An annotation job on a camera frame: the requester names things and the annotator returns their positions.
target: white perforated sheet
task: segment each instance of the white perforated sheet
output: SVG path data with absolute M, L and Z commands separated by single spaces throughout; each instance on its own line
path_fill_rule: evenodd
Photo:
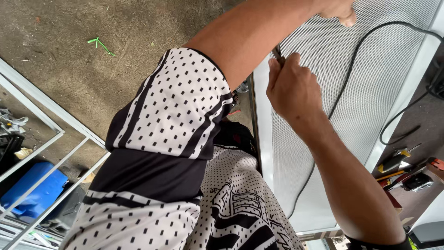
M 344 83 L 353 51 L 363 36 L 379 24 L 396 20 L 427 29 L 439 4 L 440 0 L 357 1 L 354 5 L 357 13 L 355 26 L 346 28 L 335 18 L 314 16 L 281 42 L 282 55 L 301 54 L 301 65 L 309 67 L 317 76 L 324 111 L 329 114 Z M 371 34 L 358 52 L 347 88 L 331 122 L 348 149 L 363 164 L 423 38 L 423 34 L 407 27 L 391 25 Z M 313 158 L 306 145 L 274 111 L 272 135 L 274 194 L 289 215 L 296 195 L 308 177 Z M 312 178 L 319 181 L 319 173 L 315 171 Z M 309 192 L 302 193 L 290 220 L 297 232 L 336 224 L 323 188 L 313 189 L 307 185 L 306 189 L 310 188 Z M 318 219 L 304 220 L 313 215 L 309 210 L 313 206 L 325 208 L 320 210 L 324 214 L 313 210 Z

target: dirt ground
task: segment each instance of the dirt ground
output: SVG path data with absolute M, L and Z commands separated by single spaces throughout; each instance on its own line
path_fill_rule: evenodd
M 102 139 L 114 114 L 134 98 L 169 48 L 186 43 L 240 0 L 4 0 L 0 1 L 0 57 Z M 87 41 L 99 36 L 115 54 Z M 24 145 L 55 133 L 8 93 L 0 106 L 29 116 Z M 248 93 L 229 116 L 250 129 Z M 66 135 L 40 157 L 56 164 L 83 136 L 51 116 Z M 59 169 L 72 181 L 104 151 L 87 142 Z

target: blue container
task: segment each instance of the blue container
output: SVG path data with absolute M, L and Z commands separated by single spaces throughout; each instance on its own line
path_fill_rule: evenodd
M 2 198 L 0 204 L 4 208 L 10 207 L 32 185 L 42 178 L 54 165 L 50 162 L 36 163 Z M 42 214 L 62 193 L 68 177 L 56 169 L 36 189 L 34 189 L 12 213 L 25 222 L 32 222 Z

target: power cord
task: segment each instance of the power cord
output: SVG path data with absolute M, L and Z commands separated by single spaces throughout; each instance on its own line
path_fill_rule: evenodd
M 359 41 L 358 45 L 356 46 L 355 51 L 353 52 L 352 60 L 351 60 L 351 62 L 350 62 L 349 70 L 348 70 L 348 72 L 347 72 L 347 77 L 345 78 L 344 85 L 342 86 L 341 91 L 339 92 L 339 95 L 338 95 L 338 97 L 336 98 L 336 101 L 335 101 L 335 103 L 334 103 L 334 105 L 333 105 L 333 107 L 332 107 L 332 110 L 330 111 L 330 114 L 329 114 L 329 120 L 330 120 L 330 118 L 332 117 L 332 115 L 333 115 L 333 113 L 334 113 L 334 111 L 335 111 L 335 109 L 336 109 L 337 104 L 339 103 L 339 100 L 340 100 L 340 98 L 341 98 L 341 96 L 342 96 L 342 94 L 343 94 L 343 92 L 344 92 L 344 90 L 345 90 L 345 87 L 347 86 L 347 83 L 348 83 L 348 81 L 349 81 L 350 75 L 351 75 L 351 73 L 352 73 L 353 65 L 354 65 L 354 63 L 355 63 L 356 55 L 357 55 L 357 53 L 358 53 L 359 48 L 361 47 L 362 42 L 364 42 L 364 40 L 365 40 L 365 39 L 366 39 L 371 33 L 373 33 L 374 31 L 376 31 L 376 30 L 378 30 L 378 29 L 380 29 L 380 28 L 382 28 L 382 27 L 385 27 L 385 26 L 388 26 L 388 25 L 394 25 L 394 24 L 403 25 L 403 26 L 406 26 L 406 27 L 411 28 L 412 30 L 418 31 L 418 32 L 420 32 L 420 33 L 424 33 L 424 34 L 432 35 L 432 36 L 438 38 L 438 39 L 441 41 L 441 43 L 444 43 L 444 38 L 440 37 L 438 34 L 436 34 L 436 33 L 434 33 L 434 32 L 431 32 L 431 31 L 428 31 L 428 30 L 424 30 L 424 29 L 421 29 L 421 28 L 415 27 L 415 26 L 413 26 L 413 24 L 410 24 L 410 23 L 407 23 L 407 22 L 401 22 L 401 21 L 388 22 L 388 23 L 385 23 L 385 24 L 378 25 L 378 26 L 374 27 L 373 29 L 371 29 L 369 32 L 367 32 L 367 34 L 366 34 L 364 37 L 362 37 L 362 39 Z M 426 87 L 427 92 L 425 92 L 425 93 L 424 93 L 423 95 L 421 95 L 418 99 L 416 99 L 416 100 L 413 101 L 411 104 L 409 104 L 407 107 L 405 107 L 403 110 L 401 110 L 398 114 L 396 114 L 396 115 L 395 115 L 395 116 L 394 116 L 394 117 L 393 117 L 393 118 L 392 118 L 392 119 L 391 119 L 391 120 L 390 120 L 390 121 L 384 126 L 384 128 L 382 129 L 382 131 L 381 131 L 381 133 L 380 133 L 380 136 L 379 136 L 379 140 L 381 141 L 382 144 L 384 144 L 384 145 L 390 145 L 390 144 L 396 143 L 396 142 L 398 142 L 398 141 L 400 141 L 400 140 L 406 138 L 407 136 L 411 135 L 412 133 L 414 133 L 415 131 L 417 131 L 417 130 L 421 127 L 420 125 L 416 126 L 415 128 L 413 128 L 412 130 L 408 131 L 407 133 L 405 133 L 404 135 L 402 135 L 399 139 L 397 139 L 397 140 L 394 141 L 394 142 L 385 143 L 385 142 L 382 141 L 382 135 L 384 134 L 384 131 L 387 129 L 387 127 L 388 127 L 388 126 L 389 126 L 389 125 L 390 125 L 390 124 L 391 124 L 391 123 L 392 123 L 392 122 L 393 122 L 393 121 L 394 121 L 399 115 L 401 115 L 404 111 L 406 111 L 407 109 L 409 109 L 410 107 L 412 107 L 413 105 L 415 105 L 415 104 L 416 104 L 417 102 L 419 102 L 422 98 L 424 98 L 424 97 L 427 96 L 428 94 L 431 94 L 432 96 L 434 96 L 434 97 L 436 97 L 436 98 L 439 98 L 439 99 L 441 99 L 441 100 L 444 100 L 444 71 L 443 71 L 443 70 L 444 70 L 444 62 L 441 63 L 441 66 L 439 66 L 438 63 L 436 63 L 435 66 L 438 67 L 438 71 L 436 72 L 435 77 L 434 77 L 434 78 L 432 79 L 432 81 L 430 82 L 430 85 L 428 85 L 428 86 Z M 312 176 L 312 174 L 313 174 L 313 171 L 314 171 L 315 166 L 316 166 L 316 163 L 313 161 L 313 165 L 312 165 L 312 167 L 311 167 L 310 174 L 308 175 L 307 180 L 305 181 L 304 185 L 302 186 L 302 189 L 299 191 L 299 193 L 298 193 L 297 196 L 296 196 L 296 200 L 294 201 L 293 210 L 291 211 L 291 214 L 290 214 L 290 216 L 288 217 L 288 219 L 290 219 L 290 217 L 293 215 L 293 213 L 294 213 L 294 211 L 295 211 L 295 209 L 296 209 L 296 203 L 297 203 L 297 200 L 299 199 L 299 196 L 301 195 L 301 193 L 304 191 L 305 187 L 307 186 L 307 183 L 309 182 L 309 180 L 310 180 L 310 178 L 311 178 L 311 176 Z

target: person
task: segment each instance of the person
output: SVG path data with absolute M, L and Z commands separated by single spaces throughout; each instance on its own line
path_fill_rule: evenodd
M 111 155 L 60 249 L 302 250 L 257 171 L 254 139 L 223 118 L 231 90 L 285 36 L 316 14 L 350 27 L 352 4 L 248 0 L 166 51 L 112 120 Z M 267 95 L 310 148 L 349 249 L 409 249 L 388 197 L 335 134 L 316 76 L 299 59 L 290 55 L 282 68 L 269 61 Z

